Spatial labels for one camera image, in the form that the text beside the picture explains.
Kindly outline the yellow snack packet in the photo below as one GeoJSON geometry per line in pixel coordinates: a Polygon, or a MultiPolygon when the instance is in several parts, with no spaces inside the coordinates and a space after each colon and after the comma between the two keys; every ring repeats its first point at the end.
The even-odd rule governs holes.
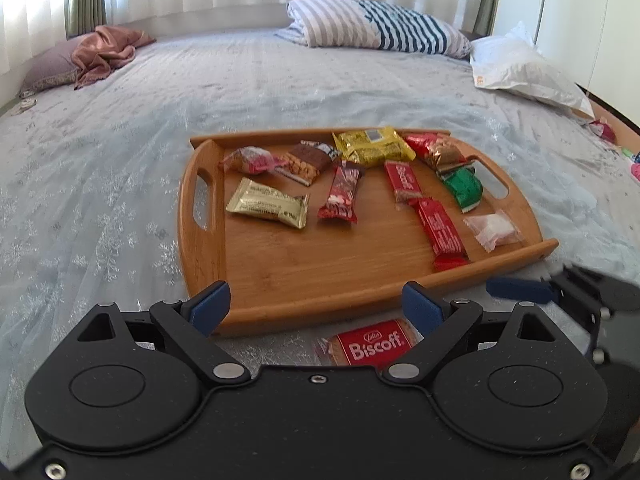
{"type": "Polygon", "coordinates": [[[371,168],[384,162],[411,162],[416,153],[392,127],[333,133],[333,141],[342,159],[371,168]]]}

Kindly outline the light blue bedspread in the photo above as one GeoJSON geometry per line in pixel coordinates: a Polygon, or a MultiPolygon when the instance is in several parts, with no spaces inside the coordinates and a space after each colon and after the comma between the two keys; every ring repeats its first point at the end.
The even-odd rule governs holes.
{"type": "Polygon", "coordinates": [[[186,296],[176,209],[191,136],[385,125],[447,129],[512,176],[560,243],[526,276],[576,262],[638,280],[626,159],[555,108],[478,90],[468,63],[308,49],[270,30],[160,40],[104,81],[1,119],[2,462],[38,448],[24,389],[88,310],[186,296]]]}

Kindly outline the pink crumpled cloth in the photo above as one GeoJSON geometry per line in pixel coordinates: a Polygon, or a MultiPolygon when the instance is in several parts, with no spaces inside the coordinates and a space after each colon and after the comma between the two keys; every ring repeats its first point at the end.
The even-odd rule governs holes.
{"type": "Polygon", "coordinates": [[[81,89],[111,76],[136,57],[137,50],[156,39],[141,29],[100,25],[82,37],[72,52],[75,64],[75,89],[81,89]]]}

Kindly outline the wooden serving tray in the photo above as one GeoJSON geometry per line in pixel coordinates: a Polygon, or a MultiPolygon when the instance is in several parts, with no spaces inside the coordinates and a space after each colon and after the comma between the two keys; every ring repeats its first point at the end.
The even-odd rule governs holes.
{"type": "Polygon", "coordinates": [[[241,175],[221,161],[247,145],[283,154],[303,140],[331,142],[332,129],[217,133],[192,139],[182,177],[177,240],[190,295],[216,281],[230,288],[230,309],[216,326],[220,336],[247,336],[348,321],[396,308],[402,286],[415,281],[434,292],[454,292],[548,257],[558,246],[545,238],[523,193],[495,162],[470,144],[460,151],[487,170],[506,192],[485,192],[478,212],[507,214],[521,232],[517,243],[492,252],[477,243],[454,198],[431,168],[414,162],[423,192],[438,200],[468,254],[464,266],[436,271],[434,254],[418,215],[394,199],[382,168],[368,169],[358,185],[355,221],[322,219],[333,180],[324,172],[311,186],[280,174],[259,182],[288,195],[307,196],[307,224],[295,229],[277,221],[232,214],[228,201],[241,175]]]}

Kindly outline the red KitKat bar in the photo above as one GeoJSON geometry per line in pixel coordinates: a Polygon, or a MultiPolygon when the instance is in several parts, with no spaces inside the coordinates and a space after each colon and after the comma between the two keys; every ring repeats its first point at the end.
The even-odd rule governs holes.
{"type": "Polygon", "coordinates": [[[421,197],[409,200],[409,206],[418,215],[430,241],[435,272],[448,271],[470,262],[462,238],[441,202],[431,197],[421,197]]]}

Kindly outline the red Biscoff packet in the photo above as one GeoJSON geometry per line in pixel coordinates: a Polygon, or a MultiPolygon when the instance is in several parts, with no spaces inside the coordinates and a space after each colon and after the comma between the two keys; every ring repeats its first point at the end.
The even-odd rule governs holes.
{"type": "Polygon", "coordinates": [[[314,351],[322,364],[373,366],[382,370],[420,341],[421,337],[409,322],[403,318],[392,318],[317,338],[314,351]]]}
{"type": "Polygon", "coordinates": [[[384,169],[396,203],[408,203],[423,197],[422,188],[408,162],[386,160],[384,169]]]}

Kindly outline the red tissue pack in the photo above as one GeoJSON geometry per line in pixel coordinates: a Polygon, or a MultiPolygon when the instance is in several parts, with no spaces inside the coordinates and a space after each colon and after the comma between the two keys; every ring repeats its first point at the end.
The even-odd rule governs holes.
{"type": "Polygon", "coordinates": [[[614,129],[604,119],[593,120],[588,124],[589,130],[598,138],[611,144],[616,143],[614,129]]]}

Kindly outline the pink toy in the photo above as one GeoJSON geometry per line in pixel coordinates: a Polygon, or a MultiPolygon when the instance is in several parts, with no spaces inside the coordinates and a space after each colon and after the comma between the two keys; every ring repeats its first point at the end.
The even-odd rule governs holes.
{"type": "Polygon", "coordinates": [[[640,164],[638,162],[631,165],[630,173],[637,181],[640,181],[640,164]]]}

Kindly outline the brown peanut snack packet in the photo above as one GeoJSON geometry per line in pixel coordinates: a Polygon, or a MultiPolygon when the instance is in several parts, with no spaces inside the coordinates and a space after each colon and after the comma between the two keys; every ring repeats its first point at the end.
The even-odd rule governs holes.
{"type": "Polygon", "coordinates": [[[300,141],[282,156],[284,165],[276,171],[295,182],[311,186],[324,170],[337,161],[339,154],[330,144],[300,141]]]}

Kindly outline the green snack packet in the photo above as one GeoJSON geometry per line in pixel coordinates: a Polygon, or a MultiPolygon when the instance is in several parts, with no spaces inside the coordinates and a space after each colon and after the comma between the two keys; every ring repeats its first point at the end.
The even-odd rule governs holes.
{"type": "Polygon", "coordinates": [[[446,189],[454,196],[461,211],[467,212],[475,209],[482,200],[483,185],[475,172],[469,168],[458,168],[440,176],[440,180],[446,189]]]}

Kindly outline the dark red chocolate bar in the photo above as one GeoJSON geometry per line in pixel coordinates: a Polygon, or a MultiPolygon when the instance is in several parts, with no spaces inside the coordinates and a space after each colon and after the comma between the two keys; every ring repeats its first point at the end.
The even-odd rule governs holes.
{"type": "Polygon", "coordinates": [[[335,166],[329,195],[318,210],[319,219],[357,222],[355,200],[363,173],[363,168],[356,162],[342,160],[335,166]]]}

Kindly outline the striped pillow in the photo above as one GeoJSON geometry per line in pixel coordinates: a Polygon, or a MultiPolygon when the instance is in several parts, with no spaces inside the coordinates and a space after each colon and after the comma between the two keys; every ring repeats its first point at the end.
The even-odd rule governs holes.
{"type": "Polygon", "coordinates": [[[374,0],[291,0],[277,36],[307,48],[357,48],[467,58],[471,41],[428,14],[374,0]]]}

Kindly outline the gold snack packet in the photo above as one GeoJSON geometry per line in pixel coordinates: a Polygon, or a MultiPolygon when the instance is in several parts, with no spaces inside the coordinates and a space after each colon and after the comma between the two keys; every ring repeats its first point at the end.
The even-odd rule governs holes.
{"type": "Polygon", "coordinates": [[[307,225],[309,200],[309,195],[291,196],[243,178],[228,201],[226,211],[229,214],[277,221],[302,230],[307,225]]]}

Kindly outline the pink rice cake packet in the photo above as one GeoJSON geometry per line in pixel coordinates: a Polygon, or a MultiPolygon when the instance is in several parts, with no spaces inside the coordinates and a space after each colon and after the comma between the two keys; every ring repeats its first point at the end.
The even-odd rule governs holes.
{"type": "Polygon", "coordinates": [[[241,174],[263,174],[277,168],[285,167],[288,162],[270,151],[257,146],[244,146],[237,148],[224,156],[219,167],[224,171],[234,170],[241,174]]]}

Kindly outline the white pillow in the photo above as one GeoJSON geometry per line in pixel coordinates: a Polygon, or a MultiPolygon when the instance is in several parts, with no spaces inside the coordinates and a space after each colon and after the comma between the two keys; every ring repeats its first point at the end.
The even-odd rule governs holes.
{"type": "Polygon", "coordinates": [[[473,40],[470,63],[476,88],[510,92],[594,118],[585,93],[537,51],[522,22],[505,35],[473,40]]]}

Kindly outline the purple pillow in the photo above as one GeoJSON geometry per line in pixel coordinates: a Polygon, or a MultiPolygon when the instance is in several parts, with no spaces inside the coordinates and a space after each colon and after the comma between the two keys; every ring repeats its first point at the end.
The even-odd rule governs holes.
{"type": "Polygon", "coordinates": [[[88,37],[90,34],[74,37],[38,55],[17,96],[26,99],[44,90],[74,84],[81,68],[74,62],[73,53],[88,37]]]}

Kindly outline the red cashew nut packet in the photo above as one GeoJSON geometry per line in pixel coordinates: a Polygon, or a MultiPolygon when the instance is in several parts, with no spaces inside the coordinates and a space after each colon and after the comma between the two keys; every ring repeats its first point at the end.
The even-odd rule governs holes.
{"type": "Polygon", "coordinates": [[[427,166],[438,174],[457,170],[468,163],[454,142],[448,136],[434,132],[409,133],[404,140],[427,166]]]}

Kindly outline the white candy packet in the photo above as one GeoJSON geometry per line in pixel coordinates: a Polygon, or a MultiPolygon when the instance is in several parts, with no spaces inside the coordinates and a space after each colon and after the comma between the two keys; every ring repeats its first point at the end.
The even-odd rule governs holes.
{"type": "Polygon", "coordinates": [[[463,222],[486,252],[493,252],[499,246],[519,243],[523,240],[521,231],[502,210],[493,214],[464,218],[463,222]]]}

